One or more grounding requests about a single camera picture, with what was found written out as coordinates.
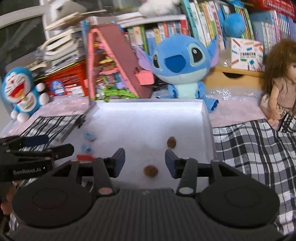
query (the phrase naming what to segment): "blue ball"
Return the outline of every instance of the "blue ball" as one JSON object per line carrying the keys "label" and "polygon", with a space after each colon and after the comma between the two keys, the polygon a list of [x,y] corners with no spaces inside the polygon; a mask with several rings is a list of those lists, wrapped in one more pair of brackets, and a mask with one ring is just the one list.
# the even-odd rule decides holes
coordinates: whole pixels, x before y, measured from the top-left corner
{"label": "blue ball", "polygon": [[224,22],[224,30],[227,36],[240,38],[246,28],[246,22],[239,13],[230,14]]}

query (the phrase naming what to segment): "pink toy shelf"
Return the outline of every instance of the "pink toy shelf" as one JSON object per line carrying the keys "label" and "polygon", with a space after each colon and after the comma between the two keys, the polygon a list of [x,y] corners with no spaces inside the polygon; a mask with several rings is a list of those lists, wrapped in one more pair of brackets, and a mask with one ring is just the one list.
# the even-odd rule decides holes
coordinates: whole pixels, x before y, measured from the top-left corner
{"label": "pink toy shelf", "polygon": [[115,23],[93,26],[88,33],[88,88],[92,101],[151,97],[153,74],[143,70]]}

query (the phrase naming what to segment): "white tray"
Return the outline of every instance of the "white tray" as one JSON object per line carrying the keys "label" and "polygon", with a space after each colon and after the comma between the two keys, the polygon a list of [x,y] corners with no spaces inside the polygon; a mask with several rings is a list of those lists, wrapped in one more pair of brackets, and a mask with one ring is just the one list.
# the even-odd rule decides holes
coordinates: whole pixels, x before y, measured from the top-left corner
{"label": "white tray", "polygon": [[[118,148],[124,148],[126,162],[114,180],[120,187],[175,190],[179,180],[170,176],[164,158],[171,136],[177,140],[173,151],[178,157],[192,157],[200,163],[215,159],[212,127],[202,100],[112,100],[99,101],[97,106],[82,128],[75,129],[64,143],[74,145],[75,155],[81,154],[82,144],[88,144],[94,150],[94,157],[109,157]],[[96,140],[84,140],[83,130],[96,136]],[[144,167],[150,164],[159,170],[155,178],[143,174]]]}

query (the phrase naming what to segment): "human hand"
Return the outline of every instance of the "human hand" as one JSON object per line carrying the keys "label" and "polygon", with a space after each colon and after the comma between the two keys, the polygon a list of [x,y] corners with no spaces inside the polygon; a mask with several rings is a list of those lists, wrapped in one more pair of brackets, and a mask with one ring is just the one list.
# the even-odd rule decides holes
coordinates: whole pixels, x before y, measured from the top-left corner
{"label": "human hand", "polygon": [[6,194],[6,201],[1,203],[1,209],[4,215],[9,215],[12,213],[11,201],[16,193],[15,186],[9,188],[8,193]]}
{"label": "human hand", "polygon": [[278,108],[271,108],[271,119],[280,120],[282,113],[283,110],[280,110]]}

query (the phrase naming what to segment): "doraemon's open red mouth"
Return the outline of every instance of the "doraemon's open red mouth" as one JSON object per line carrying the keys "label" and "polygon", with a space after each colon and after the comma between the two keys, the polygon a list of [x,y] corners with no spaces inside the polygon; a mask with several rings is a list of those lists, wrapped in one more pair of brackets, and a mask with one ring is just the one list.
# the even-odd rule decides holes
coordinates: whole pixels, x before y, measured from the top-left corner
{"label": "doraemon's open red mouth", "polygon": [[18,97],[22,96],[22,94],[24,93],[24,88],[25,88],[25,82],[23,82],[23,83],[19,84],[17,87],[15,87],[15,89],[11,92],[9,97],[18,98]]}

